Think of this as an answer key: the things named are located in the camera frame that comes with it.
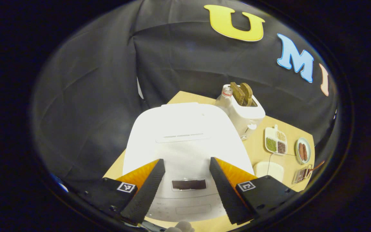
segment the spice tray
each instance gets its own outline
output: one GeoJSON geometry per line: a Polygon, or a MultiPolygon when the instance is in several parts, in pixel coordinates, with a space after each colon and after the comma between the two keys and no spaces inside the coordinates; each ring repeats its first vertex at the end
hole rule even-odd
{"type": "Polygon", "coordinates": [[[279,131],[277,125],[274,128],[266,127],[264,129],[264,146],[271,153],[287,153],[287,137],[279,131]]]}

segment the plate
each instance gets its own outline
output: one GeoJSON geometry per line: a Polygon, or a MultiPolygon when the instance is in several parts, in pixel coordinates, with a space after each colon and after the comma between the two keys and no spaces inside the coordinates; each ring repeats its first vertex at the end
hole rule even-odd
{"type": "Polygon", "coordinates": [[[307,141],[307,139],[305,138],[299,138],[296,142],[296,157],[297,157],[297,160],[300,162],[300,164],[303,164],[303,163],[308,163],[308,161],[310,160],[310,157],[311,157],[311,149],[310,149],[310,145],[309,145],[309,142],[307,141]],[[307,151],[307,160],[304,161],[304,160],[301,160],[300,158],[300,153],[299,153],[299,143],[302,143],[306,146],[306,151],[307,151]]]}

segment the blue letter m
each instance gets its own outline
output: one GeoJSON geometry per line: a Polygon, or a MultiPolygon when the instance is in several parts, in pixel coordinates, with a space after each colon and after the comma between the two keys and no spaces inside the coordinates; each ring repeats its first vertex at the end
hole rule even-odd
{"type": "Polygon", "coordinates": [[[313,72],[313,57],[311,54],[303,50],[301,54],[297,50],[291,39],[285,37],[282,34],[277,34],[283,43],[283,51],[281,53],[281,58],[277,59],[277,63],[280,66],[283,66],[286,69],[291,69],[290,57],[293,61],[294,71],[299,72],[300,69],[304,66],[303,70],[300,72],[300,75],[308,82],[312,83],[312,72],[313,72]]]}

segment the glass bottle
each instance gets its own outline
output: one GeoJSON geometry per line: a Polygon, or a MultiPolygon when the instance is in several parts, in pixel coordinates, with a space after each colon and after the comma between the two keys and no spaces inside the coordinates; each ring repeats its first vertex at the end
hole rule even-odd
{"type": "Polygon", "coordinates": [[[229,115],[229,107],[231,106],[231,96],[233,95],[233,89],[230,87],[224,87],[221,91],[221,95],[215,100],[215,106],[222,109],[227,116],[229,115]]]}

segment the white appliance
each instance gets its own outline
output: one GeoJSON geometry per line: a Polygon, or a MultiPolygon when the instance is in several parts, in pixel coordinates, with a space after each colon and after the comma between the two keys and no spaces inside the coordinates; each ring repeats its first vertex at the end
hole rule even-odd
{"type": "Polygon", "coordinates": [[[233,96],[231,96],[231,106],[228,108],[228,116],[237,130],[237,133],[240,135],[241,140],[246,140],[265,117],[262,105],[257,101],[254,95],[252,96],[252,99],[257,106],[243,107],[237,103],[233,96]]]}
{"type": "Polygon", "coordinates": [[[198,103],[162,105],[135,121],[122,173],[164,159],[166,172],[147,217],[170,222],[206,220],[226,214],[209,170],[210,157],[254,174],[238,133],[220,108],[198,103]]]}

